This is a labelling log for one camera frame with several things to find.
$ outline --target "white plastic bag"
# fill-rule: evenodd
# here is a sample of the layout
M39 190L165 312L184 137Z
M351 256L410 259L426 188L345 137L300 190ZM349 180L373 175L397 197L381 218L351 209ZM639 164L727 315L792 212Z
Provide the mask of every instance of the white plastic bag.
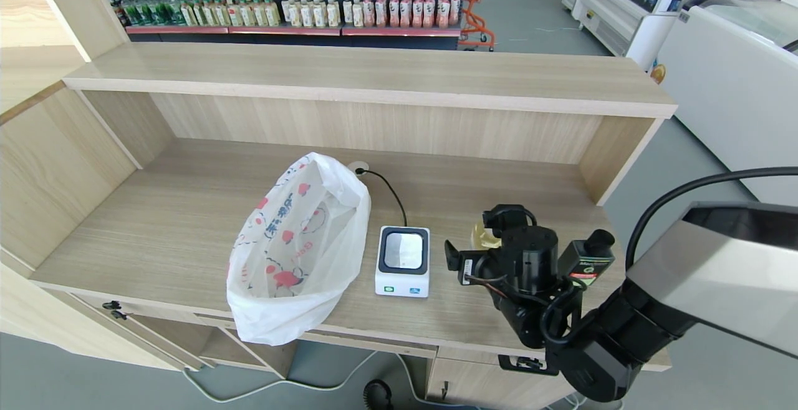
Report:
M360 272L371 199L334 158L310 153L244 223L228 304L243 341L284 345L319 326Z

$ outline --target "wooden panel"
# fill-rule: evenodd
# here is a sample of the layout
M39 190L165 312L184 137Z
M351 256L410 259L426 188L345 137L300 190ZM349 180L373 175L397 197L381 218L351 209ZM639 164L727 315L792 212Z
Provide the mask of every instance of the wooden panel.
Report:
M504 371L496 365L435 359L427 398L488 408L542 408L574 392L561 375L541 376Z
M72 45L46 0L0 0L0 47Z
M177 140L111 194L32 279L49 287L93 290L129 302L230 317L224 278L231 243L286 166L310 150ZM597 227L611 230L603 209L588 198L577 166L379 151L322 152L344 164L367 161L384 174L403 200L410 225L431 229L434 256L441 255L438 249L445 239L466 249L481 212L496 203L527 206L541 225L558 232L562 246ZM362 180L372 200L362 273L318 329L424 345L528 351L487 293L458 285L444 262L431 263L435 286L426 300L374 294L380 227L401 222L401 214L379 178ZM615 252L621 259L622 249ZM623 278L622 262L610 266L585 294L585 311L603 302Z
M135 168L69 89L0 131L2 246L36 267Z
M57 345L83 356L176 369L28 282L6 266L6 262L4 259L0 265L0 331Z
M112 92L86 92L115 95ZM152 94L177 137L576 164L601 117Z
M204 325L192 325L191 323L173 322L140 315L128 316L128 320L123 321L122 324L140 325L150 331L152 335L167 341L175 350L180 351L180 358L188 359L188 365L192 368L198 366L193 361L202 361L199 358L199 353L202 352L202 348L208 342L208 337L214 331L214 328Z
M248 353L247 350L222 330L213 331L199 357L217 362L220 365L259 369L273 373L271 368L254 358L252 354Z
M42 100L38 95L64 86L60 79L83 64L71 45L3 47L0 75L0 125Z
M254 358L277 373L281 379L288 377L288 372L291 370L291 362L294 361L294 353L296 353L299 345L298 342L292 341L280 346L258 345L241 341L239 334L235 330L222 330L222 328L220 330L232 337L233 341L239 343Z
M150 95L143 92L83 91L139 168L154 160L175 138Z
M131 43L65 82L94 91L630 117L669 118L676 110L634 61L611 56Z
M130 41L107 0L45 1L87 63Z
M590 197L597 205L604 206L661 124L661 118L605 117L602 120L579 161Z

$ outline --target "white bottle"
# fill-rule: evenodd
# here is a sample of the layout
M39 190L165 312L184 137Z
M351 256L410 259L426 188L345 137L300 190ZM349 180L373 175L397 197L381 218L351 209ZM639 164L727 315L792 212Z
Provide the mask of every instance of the white bottle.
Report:
M344 0L344 22L347 24L353 24L354 19L352 18L352 1L351 0Z
M313 0L313 21L319 29L327 27L324 16L325 13L327 13L327 7L324 7L319 0Z
M354 0L352 4L352 22L355 27L363 26L363 5L360 0Z
M341 21L339 21L339 7L334 0L327 1L327 20L330 27L338 27L341 25Z
M313 27L313 12L310 10L310 4L307 3L307 0L302 0L299 6L302 14L302 26Z

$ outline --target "green bottle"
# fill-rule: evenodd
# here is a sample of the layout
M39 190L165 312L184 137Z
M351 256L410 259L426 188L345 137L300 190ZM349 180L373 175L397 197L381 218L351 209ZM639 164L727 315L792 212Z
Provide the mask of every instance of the green bottle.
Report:
M133 6L139 15L139 25L152 25L152 16L145 0L133 0Z

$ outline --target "store shelf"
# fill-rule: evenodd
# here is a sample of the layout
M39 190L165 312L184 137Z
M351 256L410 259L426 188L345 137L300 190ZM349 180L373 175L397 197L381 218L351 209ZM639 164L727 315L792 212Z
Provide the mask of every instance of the store shelf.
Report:
M459 27L450 29L402 29L402 27L354 27L347 25L343 27L343 36L444 36L459 37Z
M250 35L341 36L341 27L333 27L333 29L291 27L289 25L281 25L279 27L228 27L228 33Z
M132 27L125 27L125 32L128 35L152 35L159 33L202 33L211 35L226 35L228 33L227 27L188 27L178 25L145 25Z

